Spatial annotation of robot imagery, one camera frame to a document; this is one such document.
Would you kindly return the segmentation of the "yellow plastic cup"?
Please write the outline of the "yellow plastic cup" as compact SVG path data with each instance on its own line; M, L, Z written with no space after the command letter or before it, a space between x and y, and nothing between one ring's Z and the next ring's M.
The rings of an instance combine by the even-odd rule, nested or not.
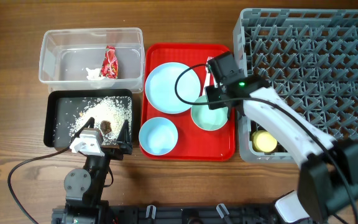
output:
M277 140L267 131L259 130L252 134L252 147L257 152L271 153L277 147Z

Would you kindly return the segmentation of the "light blue plate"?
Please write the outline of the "light blue plate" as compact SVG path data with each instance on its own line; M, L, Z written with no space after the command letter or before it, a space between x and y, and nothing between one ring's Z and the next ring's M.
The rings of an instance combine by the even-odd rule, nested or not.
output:
M180 101L175 94L175 82L187 68L189 66L183 63L168 62L150 72L145 82L145 95L156 110L166 114L178 114L191 108L191 105ZM201 84L194 70L186 72L180 78L177 92L185 101L195 102L198 99Z

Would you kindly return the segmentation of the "white rice pile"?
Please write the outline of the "white rice pile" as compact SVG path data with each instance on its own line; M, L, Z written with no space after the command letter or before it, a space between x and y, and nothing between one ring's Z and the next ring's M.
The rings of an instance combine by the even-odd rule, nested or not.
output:
M124 121L132 124L132 99L124 96L108 96L96 100L75 115L75 121L69 125L69 133L73 136L90 117L94 118L94 127L100 130L100 124L106 120L111 123L112 131L103 135L103 145L113 146L120 133Z

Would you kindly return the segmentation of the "clear plastic bin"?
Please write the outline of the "clear plastic bin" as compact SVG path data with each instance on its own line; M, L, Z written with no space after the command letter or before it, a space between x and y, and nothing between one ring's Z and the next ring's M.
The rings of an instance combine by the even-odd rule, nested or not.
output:
M86 68L101 68L107 46L116 49L117 79L91 81ZM145 49L137 27L49 30L39 59L39 80L50 91L128 89L143 90Z

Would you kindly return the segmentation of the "grey dishwasher rack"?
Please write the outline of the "grey dishwasher rack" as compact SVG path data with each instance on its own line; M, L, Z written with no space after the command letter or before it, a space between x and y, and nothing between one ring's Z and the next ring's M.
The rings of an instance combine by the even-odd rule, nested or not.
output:
M358 142L358 10L247 8L233 44L246 75L318 129Z

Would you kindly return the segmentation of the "red serving tray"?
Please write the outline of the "red serving tray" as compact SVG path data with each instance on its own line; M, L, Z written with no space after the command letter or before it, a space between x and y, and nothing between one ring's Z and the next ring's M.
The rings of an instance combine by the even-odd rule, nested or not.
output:
M180 62L187 66L205 63L208 57L215 57L229 48L220 44L157 43L148 50L145 59L145 78L157 66L167 62ZM230 120L217 131L204 131L192 121L188 110L180 114L165 114L155 109L144 95L142 99L141 123L154 117L172 121L178 130L175 148L162 156L153 156L141 149L149 159L178 161L225 161L236 150L235 112Z

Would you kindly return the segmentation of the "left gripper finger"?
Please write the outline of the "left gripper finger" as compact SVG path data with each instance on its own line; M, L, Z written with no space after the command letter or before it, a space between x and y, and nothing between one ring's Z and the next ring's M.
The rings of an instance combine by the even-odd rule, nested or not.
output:
M129 121L126 119L122 125L120 133L116 139L116 143L122 147L131 147L131 135L129 133Z
M90 117L89 120L87 120L87 122L73 135L73 139L77 138L80 136L80 133L85 129L85 128L94 128L94 118Z

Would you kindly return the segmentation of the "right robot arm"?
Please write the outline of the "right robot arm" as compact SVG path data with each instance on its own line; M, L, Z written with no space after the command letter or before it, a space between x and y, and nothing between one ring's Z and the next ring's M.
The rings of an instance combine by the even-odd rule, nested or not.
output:
M358 143L336 140L291 109L268 82L258 76L219 87L206 87L212 110L227 106L268 131L292 156L300 168L298 188L282 197L283 219L300 219L299 207L308 217L326 221L347 206L358 223Z

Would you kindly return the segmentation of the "brown food scrap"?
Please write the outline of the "brown food scrap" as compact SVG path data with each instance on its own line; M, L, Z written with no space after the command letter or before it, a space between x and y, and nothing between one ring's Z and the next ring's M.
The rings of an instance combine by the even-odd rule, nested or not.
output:
M101 124L100 124L100 130L102 131L102 133L104 135L110 133L112 131L111 129L111 123L109 121L102 121Z

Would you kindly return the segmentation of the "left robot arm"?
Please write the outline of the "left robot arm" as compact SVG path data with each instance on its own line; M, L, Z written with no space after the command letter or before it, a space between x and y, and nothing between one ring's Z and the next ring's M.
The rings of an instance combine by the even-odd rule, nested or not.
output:
M107 185L106 176L112 175L110 162L121 161L125 154L132 154L129 121L125 120L117 139L117 148L102 146L103 135L94 127L94 118L77 131L69 148L86 156L81 169L73 169L64 180L66 203L63 211L53 211L52 223L117 223L109 202L102 200Z

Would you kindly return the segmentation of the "mint green bowl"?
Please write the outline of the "mint green bowl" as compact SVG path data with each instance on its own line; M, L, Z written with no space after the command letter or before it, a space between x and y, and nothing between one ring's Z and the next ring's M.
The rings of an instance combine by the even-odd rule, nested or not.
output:
M197 127L205 131L216 131L227 123L227 112L228 107L211 110L208 105L193 105L191 118Z

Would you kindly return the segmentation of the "red snack wrapper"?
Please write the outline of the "red snack wrapper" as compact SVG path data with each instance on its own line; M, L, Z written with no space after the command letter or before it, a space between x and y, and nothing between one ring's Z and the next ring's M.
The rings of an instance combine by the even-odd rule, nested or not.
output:
M117 79L118 76L118 59L116 57L116 49L113 46L107 46L104 54L103 64L99 75L108 79Z

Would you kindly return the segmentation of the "light blue small bowl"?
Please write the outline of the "light blue small bowl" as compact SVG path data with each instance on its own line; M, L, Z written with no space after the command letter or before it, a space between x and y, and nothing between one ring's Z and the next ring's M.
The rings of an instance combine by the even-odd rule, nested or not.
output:
M145 152L153 156L163 156L168 154L175 148L177 142L177 127L167 118L151 118L140 128L140 146Z

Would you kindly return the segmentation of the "white napkin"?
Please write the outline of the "white napkin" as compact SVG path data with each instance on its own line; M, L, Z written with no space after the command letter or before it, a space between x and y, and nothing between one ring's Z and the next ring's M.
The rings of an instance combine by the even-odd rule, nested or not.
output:
M87 76L86 76L86 78L88 80L96 81L96 80L105 79L105 77L102 76L102 74L101 74L101 69L100 68L95 68L95 69L86 68L86 71L88 73Z

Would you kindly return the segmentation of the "white plastic fork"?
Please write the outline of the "white plastic fork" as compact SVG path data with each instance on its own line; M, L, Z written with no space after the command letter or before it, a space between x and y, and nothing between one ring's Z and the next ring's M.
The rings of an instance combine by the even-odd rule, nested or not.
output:
M211 82L211 71L210 71L210 66L209 66L209 61L212 59L212 57L208 57L207 61L206 61L206 76L205 76L205 80L204 80L204 85L203 85L203 92L202 95L206 94L206 87L210 86L210 82Z

